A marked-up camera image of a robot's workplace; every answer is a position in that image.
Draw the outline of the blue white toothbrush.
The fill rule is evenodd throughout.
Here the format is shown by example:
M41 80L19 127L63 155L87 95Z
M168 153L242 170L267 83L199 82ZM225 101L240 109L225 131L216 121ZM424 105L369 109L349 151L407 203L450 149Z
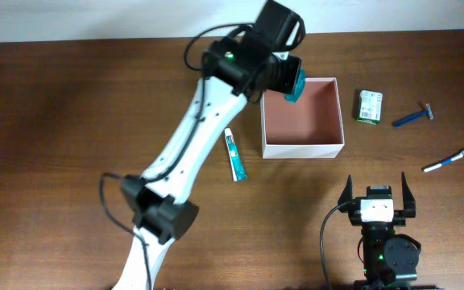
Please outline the blue white toothbrush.
M453 163L454 161L460 160L464 157L464 149L461 149L459 152L453 154L450 157L447 157L441 161L436 162L435 164L430 164L422 168L422 172L431 172L439 168L445 167L448 164Z

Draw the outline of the teal mouthwash bottle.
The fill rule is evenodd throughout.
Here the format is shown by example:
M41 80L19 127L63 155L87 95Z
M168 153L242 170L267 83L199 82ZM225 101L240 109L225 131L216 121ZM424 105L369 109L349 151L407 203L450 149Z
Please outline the teal mouthwash bottle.
M292 93L288 93L284 95L284 100L286 102L296 103L299 100L300 96L302 95L305 89L305 79L306 79L305 71L304 69L301 68L299 70L299 73L296 79L294 91Z

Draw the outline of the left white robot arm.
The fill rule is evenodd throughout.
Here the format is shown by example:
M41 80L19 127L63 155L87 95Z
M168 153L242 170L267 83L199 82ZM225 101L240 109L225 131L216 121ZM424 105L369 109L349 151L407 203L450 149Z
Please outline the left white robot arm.
M296 90L301 60L289 52L305 37L296 12L268 1L254 23L231 29L202 53L192 103L167 146L142 174L120 180L133 212L133 225L124 228L133 242L116 289L154 287L169 247L198 215L189 196L202 164L250 99Z

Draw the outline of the teal toothpaste tube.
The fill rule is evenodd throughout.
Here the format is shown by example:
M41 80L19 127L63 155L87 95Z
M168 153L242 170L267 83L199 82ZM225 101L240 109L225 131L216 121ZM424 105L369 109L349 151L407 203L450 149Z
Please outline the teal toothpaste tube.
M233 181L246 180L247 174L243 167L234 136L230 128L224 130L224 136L229 155Z

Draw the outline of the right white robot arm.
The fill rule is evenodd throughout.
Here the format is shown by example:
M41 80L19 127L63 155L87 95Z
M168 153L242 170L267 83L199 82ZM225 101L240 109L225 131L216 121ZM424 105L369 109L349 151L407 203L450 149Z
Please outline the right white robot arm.
M338 199L339 211L347 213L352 226L361 228L358 249L362 250L363 280L354 289L410 289L417 279L421 244L406 234L397 234L397 226L416 216L416 200L401 175L403 208L395 209L389 185L369 186L364 197L353 196L349 177Z

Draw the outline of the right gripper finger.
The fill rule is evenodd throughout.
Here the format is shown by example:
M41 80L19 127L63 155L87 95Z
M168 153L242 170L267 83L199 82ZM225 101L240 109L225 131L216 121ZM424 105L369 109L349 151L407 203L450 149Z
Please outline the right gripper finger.
M402 185L402 199L403 208L401 214L405 218L414 218L416 216L416 200L412 195L406 176L404 172L401 172L401 185Z
M348 175L345 188L342 190L338 198L338 210L341 213L346 213L350 210L353 202L353 183L351 175Z

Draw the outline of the green white soap box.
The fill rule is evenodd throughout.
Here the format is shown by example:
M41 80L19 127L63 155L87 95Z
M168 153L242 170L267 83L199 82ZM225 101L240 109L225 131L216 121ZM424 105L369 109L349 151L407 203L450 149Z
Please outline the green white soap box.
M381 119L383 94L369 90L359 93L358 116L359 122L378 125Z

